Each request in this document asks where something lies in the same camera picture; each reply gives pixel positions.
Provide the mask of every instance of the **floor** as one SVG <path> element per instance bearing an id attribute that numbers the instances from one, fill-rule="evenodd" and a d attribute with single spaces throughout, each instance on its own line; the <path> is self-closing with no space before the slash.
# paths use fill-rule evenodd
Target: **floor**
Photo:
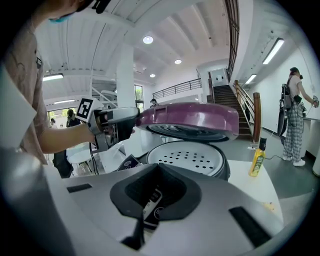
<path id="1" fill-rule="evenodd" d="M 281 157 L 283 146 L 280 138 L 268 131 L 262 131 L 261 137 L 266 140 L 266 158 L 276 155 Z M 255 152 L 248 149 L 251 143 L 247 140 L 234 140 L 215 143 L 225 154 L 228 160 L 252 161 Z M 314 192 L 320 185 L 320 178 L 312 173 L 314 162 L 305 157 L 303 167 L 295 167 L 292 162 L 283 161 L 278 157 L 265 159 L 263 166 L 269 174 L 279 199 L 291 198 Z"/>

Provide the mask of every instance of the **woman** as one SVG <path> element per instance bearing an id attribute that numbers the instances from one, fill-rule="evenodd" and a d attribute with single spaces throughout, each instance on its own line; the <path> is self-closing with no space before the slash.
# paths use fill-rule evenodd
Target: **woman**
<path id="1" fill-rule="evenodd" d="M 287 82 L 290 88 L 292 107 L 287 111 L 288 125 L 284 142 L 283 160 L 293 160 L 294 166 L 304 166 L 306 164 L 300 157 L 304 129 L 303 106 L 300 104 L 302 99 L 299 96 L 300 93 L 306 101 L 314 107 L 318 107 L 318 103 L 306 94 L 301 79 L 303 79 L 303 76 L 300 74 L 299 69 L 292 67 Z"/>

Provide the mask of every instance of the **white countertop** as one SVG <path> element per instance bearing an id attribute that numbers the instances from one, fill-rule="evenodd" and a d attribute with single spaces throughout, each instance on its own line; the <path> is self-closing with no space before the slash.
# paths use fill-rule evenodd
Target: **white countertop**
<path id="1" fill-rule="evenodd" d="M 272 203 L 272 212 L 284 223 L 275 187 L 264 166 L 257 177 L 252 177 L 249 175 L 252 162 L 228 160 L 228 163 L 231 173 L 228 182 L 261 203 Z"/>

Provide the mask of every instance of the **ceiling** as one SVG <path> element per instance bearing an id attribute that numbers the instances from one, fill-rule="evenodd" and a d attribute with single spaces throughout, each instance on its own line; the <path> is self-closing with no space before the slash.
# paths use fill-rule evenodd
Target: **ceiling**
<path id="1" fill-rule="evenodd" d="M 88 96 L 91 84 L 114 91 L 122 42 L 134 46 L 134 82 L 142 85 L 156 84 L 165 68 L 192 51 L 229 43 L 224 0 L 112 0 L 102 14 L 91 6 L 37 28 L 44 75 L 64 75 L 43 83 L 46 105 Z M 153 43 L 144 44 L 144 36 Z"/>
<path id="2" fill-rule="evenodd" d="M 293 24 L 291 16 L 275 0 L 263 0 L 259 4 L 261 25 L 258 27 L 258 40 L 243 73 L 239 74 L 240 84 L 244 84 L 251 74 L 258 74 L 264 68 L 263 60 L 277 38 L 285 39 Z M 248 89 L 254 84 L 255 80 L 245 87 Z"/>

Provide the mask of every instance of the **purple lid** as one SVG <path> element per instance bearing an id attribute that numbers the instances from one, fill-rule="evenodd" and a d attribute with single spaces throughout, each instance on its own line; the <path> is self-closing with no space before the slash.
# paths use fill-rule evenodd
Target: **purple lid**
<path id="1" fill-rule="evenodd" d="M 167 137 L 196 142 L 224 142 L 239 135 L 238 112 L 219 104 L 175 103 L 141 113 L 140 129 Z"/>

